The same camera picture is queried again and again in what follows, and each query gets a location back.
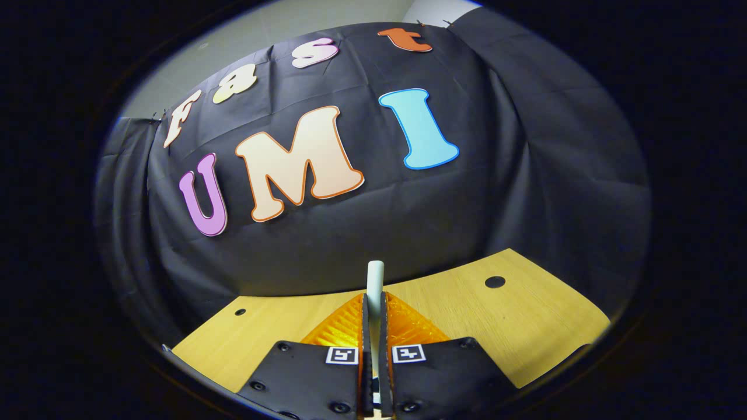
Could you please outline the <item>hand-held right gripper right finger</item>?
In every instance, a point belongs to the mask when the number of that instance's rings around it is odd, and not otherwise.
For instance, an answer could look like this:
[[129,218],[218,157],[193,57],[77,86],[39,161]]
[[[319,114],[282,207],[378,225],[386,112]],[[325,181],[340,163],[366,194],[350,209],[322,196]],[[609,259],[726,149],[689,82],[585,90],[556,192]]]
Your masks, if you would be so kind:
[[381,293],[383,417],[477,418],[517,388],[473,337],[450,339],[392,293]]

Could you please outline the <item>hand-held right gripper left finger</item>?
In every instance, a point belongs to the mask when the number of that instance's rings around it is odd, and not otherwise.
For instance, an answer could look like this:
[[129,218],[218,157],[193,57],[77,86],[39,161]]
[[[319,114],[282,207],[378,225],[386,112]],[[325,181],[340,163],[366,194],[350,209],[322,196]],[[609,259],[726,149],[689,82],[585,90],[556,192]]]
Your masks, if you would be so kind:
[[368,298],[355,295],[302,341],[277,341],[239,395],[290,418],[372,415]]

